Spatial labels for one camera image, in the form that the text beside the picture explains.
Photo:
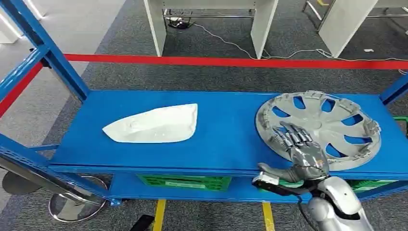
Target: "white table leg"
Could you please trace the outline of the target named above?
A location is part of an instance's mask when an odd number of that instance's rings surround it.
[[[163,2],[159,0],[144,0],[150,30],[152,31],[154,47],[157,56],[162,56],[166,40],[166,26],[163,21]]]
[[[339,57],[377,1],[337,0],[327,12],[319,35],[334,57]]]
[[[256,57],[260,59],[267,41],[270,25],[275,14],[278,0],[257,0],[255,17],[252,24],[251,37]]]

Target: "black cable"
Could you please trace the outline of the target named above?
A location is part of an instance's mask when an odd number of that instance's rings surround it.
[[[313,224],[312,222],[309,220],[309,218],[307,218],[305,212],[303,211],[302,208],[302,198],[299,195],[296,195],[296,197],[299,199],[299,201],[297,202],[297,206],[299,207],[300,213],[302,214],[303,218],[306,220],[306,222],[309,224],[309,226],[314,230],[314,231],[319,231]]]

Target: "robotic arm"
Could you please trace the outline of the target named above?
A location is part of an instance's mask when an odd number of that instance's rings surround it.
[[[321,231],[373,231],[361,202],[351,187],[343,179],[329,175],[329,163],[320,145],[313,141],[303,128],[285,122],[281,128],[274,127],[274,136],[289,152],[293,166],[289,169],[271,168],[259,163],[260,174],[252,184],[279,195],[295,195],[299,198],[302,215],[301,197],[311,193],[308,209]],[[304,181],[299,188],[279,185],[279,179],[287,182]]]

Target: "blue metal post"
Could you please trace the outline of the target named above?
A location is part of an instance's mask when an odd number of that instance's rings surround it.
[[[385,91],[380,94],[380,99],[387,105],[397,100],[399,97],[405,95],[408,92],[408,74],[403,75],[400,79],[395,81]]]
[[[0,134],[0,155],[10,158],[28,169],[35,169],[44,174],[44,176],[55,177],[63,182],[69,182],[72,185],[81,187],[104,199],[108,199],[109,191],[97,186],[91,181],[84,179],[74,173],[59,173],[48,168],[47,158],[39,155],[35,151],[24,147],[23,145]]]
[[[0,82],[0,101],[47,53],[47,46],[38,46],[20,65],[13,69],[8,76]]]
[[[47,31],[41,26],[23,0],[0,0],[0,6],[16,22],[24,35],[36,46],[45,45],[50,52],[45,59],[51,68],[61,77],[65,85],[83,102],[89,88],[71,64],[65,59]]]

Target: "red barrier rope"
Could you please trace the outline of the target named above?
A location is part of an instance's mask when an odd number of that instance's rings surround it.
[[[143,55],[113,54],[65,54],[69,61],[132,63],[161,65],[199,65],[199,66],[239,66],[297,69],[408,69],[407,61],[341,61],[341,60],[293,60],[293,59],[237,59],[206,57],[156,57]]]
[[[12,103],[17,99],[17,97],[23,92],[27,85],[33,80],[33,78],[42,69],[42,64],[37,63],[28,73],[25,75],[20,82],[15,85],[15,87],[9,92],[6,97],[0,102],[0,117],[9,109]]]

